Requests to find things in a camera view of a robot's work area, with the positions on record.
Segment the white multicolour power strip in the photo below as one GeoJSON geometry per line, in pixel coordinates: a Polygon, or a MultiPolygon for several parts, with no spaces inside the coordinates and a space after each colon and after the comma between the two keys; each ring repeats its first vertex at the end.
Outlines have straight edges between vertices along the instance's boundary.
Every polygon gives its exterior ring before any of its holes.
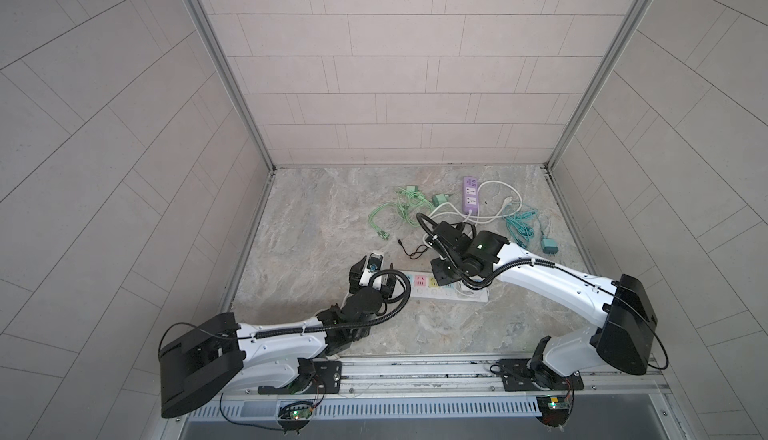
{"type": "Polygon", "coordinates": [[[412,285],[412,296],[422,299],[487,303],[486,290],[471,290],[460,282],[440,285],[431,272],[404,271],[412,285]]]}

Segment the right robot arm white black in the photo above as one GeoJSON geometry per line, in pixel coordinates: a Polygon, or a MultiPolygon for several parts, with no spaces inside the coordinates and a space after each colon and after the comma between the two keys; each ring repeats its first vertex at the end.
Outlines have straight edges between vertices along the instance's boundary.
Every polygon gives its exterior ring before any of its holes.
{"type": "Polygon", "coordinates": [[[569,334],[543,337],[520,378],[542,390],[573,388],[583,369],[608,365],[642,376],[651,369],[654,347],[663,344],[658,320],[642,282],[624,274],[600,277],[533,254],[487,230],[465,233],[460,224],[418,214],[426,245],[437,256],[431,268],[443,284],[460,282],[483,290],[500,281],[528,289],[567,307],[588,321],[569,334]]]}

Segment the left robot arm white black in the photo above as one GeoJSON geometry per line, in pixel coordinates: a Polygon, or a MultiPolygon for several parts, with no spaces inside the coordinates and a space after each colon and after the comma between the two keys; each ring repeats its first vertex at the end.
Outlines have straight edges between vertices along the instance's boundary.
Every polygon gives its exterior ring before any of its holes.
{"type": "Polygon", "coordinates": [[[161,339],[157,358],[161,416],[190,413],[219,394],[262,390],[301,393],[319,377],[314,361],[335,355],[367,337],[372,327],[407,305],[412,286],[394,268],[370,270],[358,262],[350,272],[352,291],[306,320],[259,326],[219,313],[174,340],[161,339]]]}

